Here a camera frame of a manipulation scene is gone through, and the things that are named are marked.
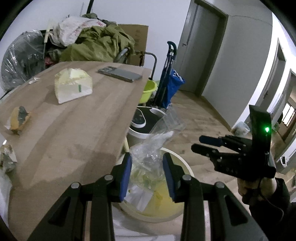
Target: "window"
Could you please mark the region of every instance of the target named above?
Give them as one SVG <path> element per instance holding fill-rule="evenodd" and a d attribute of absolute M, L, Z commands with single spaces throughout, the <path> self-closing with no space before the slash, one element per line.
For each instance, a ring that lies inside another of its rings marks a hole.
<path fill-rule="evenodd" d="M 283 110 L 283 123 L 288 126 L 295 114 L 295 109 L 288 102 Z"/>

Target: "blue shopping bag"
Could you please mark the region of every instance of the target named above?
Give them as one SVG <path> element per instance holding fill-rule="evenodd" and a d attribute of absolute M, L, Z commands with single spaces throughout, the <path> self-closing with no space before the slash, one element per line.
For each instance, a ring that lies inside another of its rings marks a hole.
<path fill-rule="evenodd" d="M 162 108 L 168 107 L 171 98 L 174 96 L 174 94 L 177 92 L 180 86 L 185 83 L 185 80 L 180 75 L 178 75 L 178 73 L 174 69 L 172 69 L 170 75 L 168 76 L 167 83 L 167 88 L 161 106 Z"/>

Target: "cardboard box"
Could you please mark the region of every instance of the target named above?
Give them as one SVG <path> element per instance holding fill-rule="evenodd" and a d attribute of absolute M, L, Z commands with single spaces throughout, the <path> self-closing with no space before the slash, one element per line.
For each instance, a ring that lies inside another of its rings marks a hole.
<path fill-rule="evenodd" d="M 146 51 L 148 26 L 139 24 L 119 24 L 119 26 L 135 40 L 135 50 Z M 130 57 L 129 64 L 140 64 L 140 55 L 133 55 Z"/>

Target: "yellow liquid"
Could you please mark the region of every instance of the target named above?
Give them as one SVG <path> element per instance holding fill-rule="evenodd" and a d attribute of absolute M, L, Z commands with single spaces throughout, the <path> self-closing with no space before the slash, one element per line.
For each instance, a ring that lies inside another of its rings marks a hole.
<path fill-rule="evenodd" d="M 140 214 L 165 218 L 171 215 L 174 215 L 184 209 L 184 203 L 174 203 L 168 192 L 168 186 L 166 181 L 159 182 L 153 193 L 152 198 L 150 199 L 147 207 Z"/>

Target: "smartphone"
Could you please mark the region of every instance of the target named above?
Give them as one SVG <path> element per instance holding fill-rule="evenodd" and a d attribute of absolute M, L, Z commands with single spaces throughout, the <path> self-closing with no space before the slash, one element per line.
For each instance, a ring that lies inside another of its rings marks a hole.
<path fill-rule="evenodd" d="M 136 74 L 124 69 L 119 69 L 111 66 L 99 69 L 97 72 L 100 74 L 112 76 L 114 78 L 130 82 L 130 83 L 134 82 L 134 80 L 139 80 L 143 77 L 140 74 Z"/>

